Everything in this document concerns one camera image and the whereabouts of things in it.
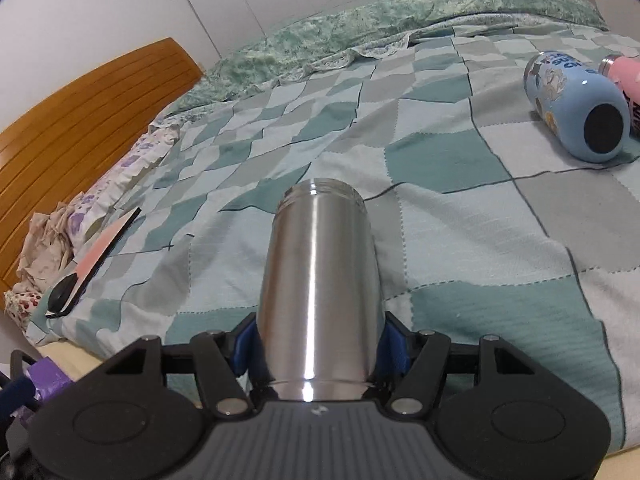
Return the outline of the stainless steel cup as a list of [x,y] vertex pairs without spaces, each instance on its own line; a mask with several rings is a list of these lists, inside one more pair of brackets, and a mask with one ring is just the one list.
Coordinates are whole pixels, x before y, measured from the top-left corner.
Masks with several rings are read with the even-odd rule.
[[385,318],[366,205],[335,179],[287,190],[273,219],[254,386],[285,401],[351,401],[371,385]]

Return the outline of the teal checkered blanket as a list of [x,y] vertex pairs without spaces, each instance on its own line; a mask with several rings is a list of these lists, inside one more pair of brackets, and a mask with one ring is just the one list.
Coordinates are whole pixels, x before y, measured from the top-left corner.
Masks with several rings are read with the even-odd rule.
[[536,53],[589,65],[634,39],[518,20],[437,27],[389,56],[347,51],[242,100],[192,90],[152,123],[176,140],[114,205],[138,218],[36,344],[106,358],[144,334],[228,330],[256,307],[284,192],[344,181],[367,204],[385,307],[457,342],[494,333],[596,402],[612,449],[639,443],[639,144],[574,159],[523,87]]

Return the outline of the pink book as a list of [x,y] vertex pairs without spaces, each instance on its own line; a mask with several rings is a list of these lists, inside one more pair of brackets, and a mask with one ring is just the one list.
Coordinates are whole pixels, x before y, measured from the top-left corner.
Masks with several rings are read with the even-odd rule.
[[100,266],[102,266],[105,258],[122,238],[124,233],[134,223],[134,220],[138,218],[140,211],[141,209],[139,207],[130,210],[100,233],[100,236],[89,247],[88,252],[86,252],[76,264],[75,270],[69,273],[76,273],[78,280],[70,298],[68,298],[66,302],[65,307],[60,313],[54,314],[48,311],[47,303],[46,318],[62,318],[62,316],[68,315],[70,311],[73,310],[78,298],[85,290],[88,283],[92,280],[96,271],[99,270]]

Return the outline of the black oval object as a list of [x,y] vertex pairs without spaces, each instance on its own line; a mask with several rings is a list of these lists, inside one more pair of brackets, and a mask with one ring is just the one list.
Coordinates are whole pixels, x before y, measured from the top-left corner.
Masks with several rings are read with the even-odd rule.
[[68,274],[53,287],[48,300],[48,311],[50,313],[58,314],[63,310],[74,290],[77,280],[78,276],[76,273]]

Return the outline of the purple object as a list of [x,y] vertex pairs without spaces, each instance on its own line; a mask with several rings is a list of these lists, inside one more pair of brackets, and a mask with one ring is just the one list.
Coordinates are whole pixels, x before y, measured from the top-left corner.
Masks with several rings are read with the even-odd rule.
[[1,416],[25,418],[72,383],[50,358],[35,360],[15,351],[9,378],[1,386]]

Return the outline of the purple floral pillow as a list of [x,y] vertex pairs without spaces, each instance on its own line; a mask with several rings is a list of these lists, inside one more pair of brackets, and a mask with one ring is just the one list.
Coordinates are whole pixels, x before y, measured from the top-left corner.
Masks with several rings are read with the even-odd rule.
[[76,195],[67,218],[66,233],[74,252],[100,228],[115,204],[168,154],[180,136],[180,127],[156,122],[107,169],[91,188]]

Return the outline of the beige crumpled cloth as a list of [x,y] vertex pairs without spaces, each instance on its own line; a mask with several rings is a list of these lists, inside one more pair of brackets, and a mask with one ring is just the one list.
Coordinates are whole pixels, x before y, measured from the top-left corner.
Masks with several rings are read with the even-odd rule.
[[35,212],[24,239],[14,292],[45,292],[73,258],[67,219],[73,208],[58,203],[50,214]]

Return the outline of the red dotted white cloth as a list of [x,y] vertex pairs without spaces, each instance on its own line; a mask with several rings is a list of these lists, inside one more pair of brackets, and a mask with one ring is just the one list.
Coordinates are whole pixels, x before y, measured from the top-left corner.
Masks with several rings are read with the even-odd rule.
[[4,312],[15,325],[25,333],[42,298],[41,292],[35,290],[8,290],[3,294]]

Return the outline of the orange wooden headboard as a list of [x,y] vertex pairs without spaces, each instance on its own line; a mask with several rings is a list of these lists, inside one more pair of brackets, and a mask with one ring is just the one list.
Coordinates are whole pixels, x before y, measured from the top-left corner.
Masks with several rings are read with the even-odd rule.
[[66,84],[1,133],[1,288],[35,212],[90,188],[154,117],[203,75],[175,39],[114,58]]

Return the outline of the blue cartoon bottle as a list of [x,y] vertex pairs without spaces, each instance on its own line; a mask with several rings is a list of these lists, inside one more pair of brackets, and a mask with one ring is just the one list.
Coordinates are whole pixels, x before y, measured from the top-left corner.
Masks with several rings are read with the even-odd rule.
[[523,86],[573,157],[600,164],[620,154],[630,135],[630,114],[614,82],[564,52],[544,51],[528,61]]

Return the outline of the pink bottle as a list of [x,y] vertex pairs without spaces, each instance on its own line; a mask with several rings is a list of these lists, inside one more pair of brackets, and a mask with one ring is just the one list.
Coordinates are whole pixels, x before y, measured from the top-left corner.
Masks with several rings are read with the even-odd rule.
[[612,80],[623,92],[629,107],[631,132],[639,135],[640,129],[640,62],[639,58],[611,54],[604,58],[599,73]]

